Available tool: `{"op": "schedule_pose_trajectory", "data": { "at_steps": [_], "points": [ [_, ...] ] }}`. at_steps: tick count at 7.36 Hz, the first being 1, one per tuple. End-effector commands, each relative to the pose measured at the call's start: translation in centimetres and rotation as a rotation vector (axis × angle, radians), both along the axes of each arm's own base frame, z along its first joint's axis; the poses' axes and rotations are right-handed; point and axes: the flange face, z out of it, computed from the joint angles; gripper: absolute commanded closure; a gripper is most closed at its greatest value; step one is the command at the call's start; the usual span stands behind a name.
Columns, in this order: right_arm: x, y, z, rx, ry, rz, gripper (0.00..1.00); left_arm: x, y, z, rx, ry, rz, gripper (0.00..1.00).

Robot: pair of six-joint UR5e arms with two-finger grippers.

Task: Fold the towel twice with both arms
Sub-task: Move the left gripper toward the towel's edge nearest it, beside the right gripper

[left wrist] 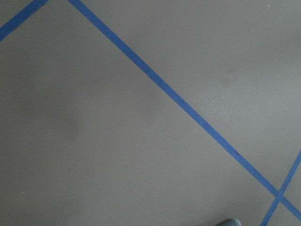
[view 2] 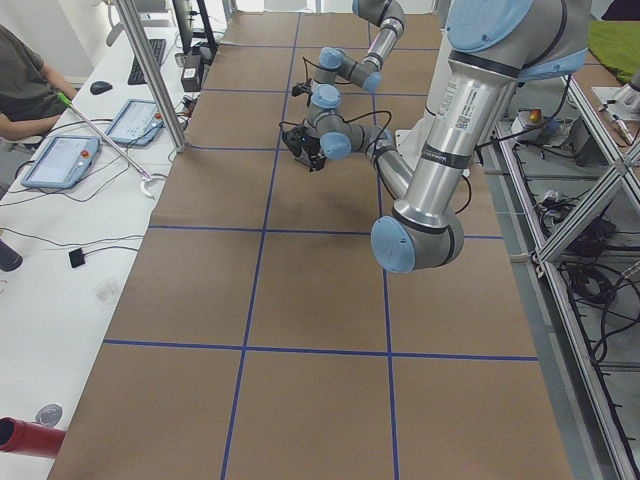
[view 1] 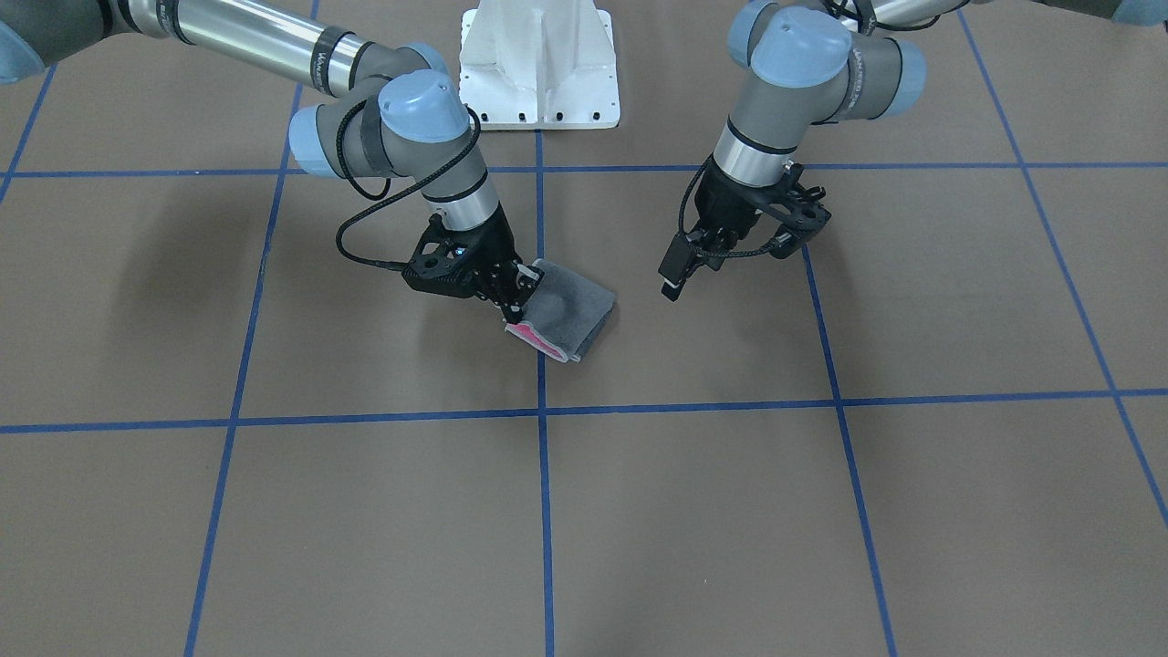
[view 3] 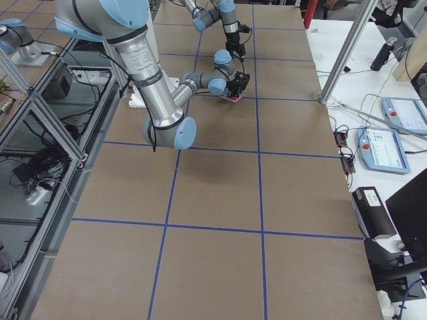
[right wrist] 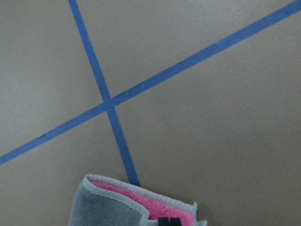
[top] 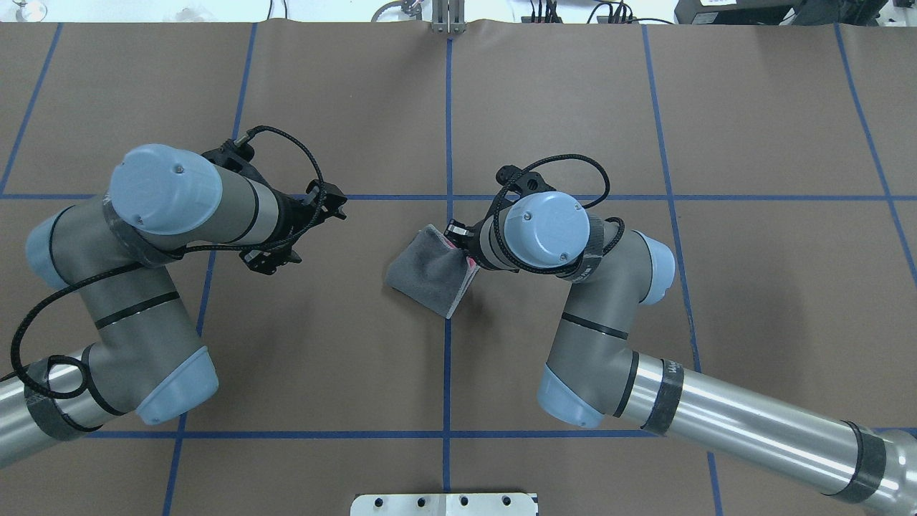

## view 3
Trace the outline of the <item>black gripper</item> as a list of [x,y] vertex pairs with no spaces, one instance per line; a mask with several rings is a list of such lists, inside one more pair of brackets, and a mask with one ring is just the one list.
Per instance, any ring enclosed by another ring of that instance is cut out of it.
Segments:
[[226,35],[226,49],[235,49],[236,56],[239,59],[244,59],[246,56],[246,48],[240,43],[240,33],[225,33]]
[[242,97],[246,92],[244,79],[234,79],[227,82],[227,97]]

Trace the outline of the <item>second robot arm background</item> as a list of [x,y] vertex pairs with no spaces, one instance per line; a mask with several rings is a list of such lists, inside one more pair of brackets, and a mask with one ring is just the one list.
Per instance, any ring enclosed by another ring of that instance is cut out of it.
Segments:
[[12,55],[12,62],[18,66],[40,67],[47,60],[42,48],[18,18],[1,21],[1,49]]

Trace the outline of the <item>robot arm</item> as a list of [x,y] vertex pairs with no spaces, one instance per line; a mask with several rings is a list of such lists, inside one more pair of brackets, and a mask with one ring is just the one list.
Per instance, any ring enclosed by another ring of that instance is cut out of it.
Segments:
[[252,34],[252,29],[238,21],[234,1],[211,1],[210,9],[204,9],[197,4],[197,1],[183,0],[179,2],[191,13],[193,25],[199,33],[221,21],[226,36],[226,50],[232,57],[244,60],[246,48],[245,42],[241,42],[240,34]]
[[197,126],[193,118],[185,115],[183,106],[200,89],[237,102],[250,80],[248,74],[236,71],[233,59],[244,58],[246,51],[240,33],[249,33],[251,29],[238,21],[233,1],[212,4],[206,10],[195,1],[182,1],[199,32],[222,22],[226,47],[215,53],[211,73],[188,73],[173,91],[169,90],[147,39],[147,1],[57,1],[55,23],[59,32],[70,37],[106,41],[114,47],[148,112],[141,128],[143,138],[153,147],[187,149],[195,140]]

